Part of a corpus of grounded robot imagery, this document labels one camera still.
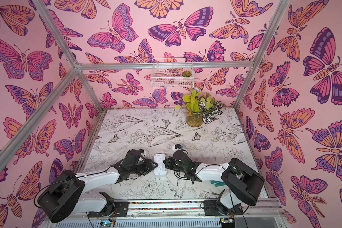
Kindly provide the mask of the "white digital alarm clock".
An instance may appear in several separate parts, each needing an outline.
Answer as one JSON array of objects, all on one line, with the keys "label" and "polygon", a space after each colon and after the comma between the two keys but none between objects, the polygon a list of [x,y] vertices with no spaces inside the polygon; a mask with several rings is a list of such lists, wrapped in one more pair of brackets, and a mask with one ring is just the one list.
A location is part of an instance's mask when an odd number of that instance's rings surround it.
[{"label": "white digital alarm clock", "polygon": [[167,175],[167,170],[165,168],[165,164],[163,163],[166,159],[165,154],[155,154],[154,162],[157,163],[157,167],[154,169],[154,175],[156,177],[165,177]]}]

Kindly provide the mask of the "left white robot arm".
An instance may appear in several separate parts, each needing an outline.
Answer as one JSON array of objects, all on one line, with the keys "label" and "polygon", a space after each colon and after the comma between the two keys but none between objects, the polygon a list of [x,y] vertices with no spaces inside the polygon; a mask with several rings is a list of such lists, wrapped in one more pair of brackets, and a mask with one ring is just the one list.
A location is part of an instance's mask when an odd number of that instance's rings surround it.
[{"label": "left white robot arm", "polygon": [[152,172],[158,164],[144,155],[144,150],[132,149],[125,158],[111,164],[104,170],[90,173],[63,171],[48,185],[36,199],[37,205],[44,211],[52,223],[59,223],[70,215],[78,213],[98,213],[103,217],[116,214],[115,199],[106,192],[95,195],[86,193],[105,185],[113,185]]}]

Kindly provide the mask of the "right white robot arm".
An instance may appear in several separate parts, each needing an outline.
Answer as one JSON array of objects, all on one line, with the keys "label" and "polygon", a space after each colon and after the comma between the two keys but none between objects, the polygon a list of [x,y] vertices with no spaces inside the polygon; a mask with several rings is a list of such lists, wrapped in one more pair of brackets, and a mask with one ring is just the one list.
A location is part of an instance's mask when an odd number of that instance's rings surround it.
[{"label": "right white robot arm", "polygon": [[218,195],[215,205],[204,206],[205,209],[215,210],[221,215],[231,215],[242,203],[250,207],[256,206],[265,183],[258,172],[237,158],[223,164],[205,164],[192,161],[183,149],[178,149],[163,164],[175,174],[183,173],[182,178],[192,183],[223,182],[228,188]]}]

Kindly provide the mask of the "green rubber glove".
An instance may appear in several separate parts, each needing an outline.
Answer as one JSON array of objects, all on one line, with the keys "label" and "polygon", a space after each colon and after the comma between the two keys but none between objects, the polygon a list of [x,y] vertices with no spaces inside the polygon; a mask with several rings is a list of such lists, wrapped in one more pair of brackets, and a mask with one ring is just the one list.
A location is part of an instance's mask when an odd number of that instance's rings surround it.
[{"label": "green rubber glove", "polygon": [[215,187],[221,187],[226,185],[224,182],[216,180],[211,180],[211,184],[213,184]]}]

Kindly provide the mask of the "glass vase with plants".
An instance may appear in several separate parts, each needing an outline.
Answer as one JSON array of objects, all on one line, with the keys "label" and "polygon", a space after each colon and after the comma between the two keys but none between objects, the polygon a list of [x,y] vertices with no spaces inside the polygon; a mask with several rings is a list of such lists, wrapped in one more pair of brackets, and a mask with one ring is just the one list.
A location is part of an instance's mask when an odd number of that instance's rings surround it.
[{"label": "glass vase with plants", "polygon": [[190,127],[199,127],[202,124],[209,124],[212,120],[220,116],[224,103],[216,100],[209,93],[202,93],[195,87],[189,94],[178,93],[180,102],[176,104],[174,110],[184,108],[186,110],[186,123]]}]

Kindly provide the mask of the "small succulent in basket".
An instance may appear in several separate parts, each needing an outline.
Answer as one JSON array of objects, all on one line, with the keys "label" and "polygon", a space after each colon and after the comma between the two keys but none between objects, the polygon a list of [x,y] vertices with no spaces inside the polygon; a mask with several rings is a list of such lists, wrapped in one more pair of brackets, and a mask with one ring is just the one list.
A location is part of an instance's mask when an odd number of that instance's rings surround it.
[{"label": "small succulent in basket", "polygon": [[189,78],[189,77],[192,76],[192,72],[189,71],[189,70],[185,70],[185,71],[183,71],[182,76],[183,76],[184,78]]}]

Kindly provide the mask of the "front mounting rail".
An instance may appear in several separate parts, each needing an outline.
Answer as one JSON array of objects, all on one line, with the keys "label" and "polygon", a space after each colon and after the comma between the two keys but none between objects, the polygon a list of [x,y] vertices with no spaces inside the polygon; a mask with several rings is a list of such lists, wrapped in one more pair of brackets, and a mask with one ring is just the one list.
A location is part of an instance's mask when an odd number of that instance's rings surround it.
[{"label": "front mounting rail", "polygon": [[222,215],[215,199],[129,200],[116,202],[114,216],[94,213],[69,216],[59,223],[47,218],[42,228],[288,228],[276,199],[259,199],[256,206],[238,204]]}]

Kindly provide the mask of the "aluminium frame structure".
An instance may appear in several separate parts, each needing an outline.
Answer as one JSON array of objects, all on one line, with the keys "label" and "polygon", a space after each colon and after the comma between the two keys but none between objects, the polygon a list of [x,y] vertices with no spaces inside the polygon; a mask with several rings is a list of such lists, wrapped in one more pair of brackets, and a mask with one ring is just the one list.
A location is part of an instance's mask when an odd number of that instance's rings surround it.
[{"label": "aluminium frame structure", "polygon": [[[32,117],[29,118],[28,122],[26,122],[23,127],[19,130],[19,132],[14,136],[12,140],[10,140],[1,150],[0,152],[0,173],[5,168],[5,166],[9,163],[10,159],[17,152],[18,148],[24,142],[24,140],[28,137],[28,135],[34,130],[35,126],[44,118],[47,114],[48,110],[52,107],[54,102],[60,97],[63,90],[66,88],[67,84],[69,84],[73,78],[78,77],[86,91],[88,92],[89,97],[95,103],[97,108],[102,111],[102,107],[98,100],[95,97],[95,92],[92,90],[91,86],[88,84],[85,79],[83,72],[85,70],[103,70],[103,69],[151,69],[153,65],[151,63],[134,63],[134,64],[116,64],[116,63],[107,63],[107,64],[80,64],[77,62],[76,58],[73,56],[69,47],[65,43],[65,40],[62,38],[59,29],[54,23],[54,20],[49,14],[49,11],[44,4],[43,1],[34,1],[34,5],[37,8],[38,14],[44,19],[44,22],[49,27],[50,31],[54,35],[55,41],[58,43],[58,46],[64,52],[64,55],[71,65],[70,71],[68,71],[67,75],[60,80],[58,85],[54,88],[54,91],[48,95],[48,98],[44,101],[43,104],[37,109],[37,111],[33,114]],[[193,66],[197,68],[217,68],[217,67],[248,67],[250,68],[250,73],[253,74],[257,69],[257,64],[262,60],[262,57],[265,53],[265,50],[270,43],[272,36],[274,35],[277,27],[279,26],[285,10],[288,8],[290,1],[279,1],[275,12],[273,13],[270,21],[268,30],[263,38],[263,41],[260,44],[260,48],[257,51],[255,58],[253,61],[224,61],[224,62],[177,62],[177,63],[160,63],[159,65],[163,68],[181,68],[186,66]]]}]

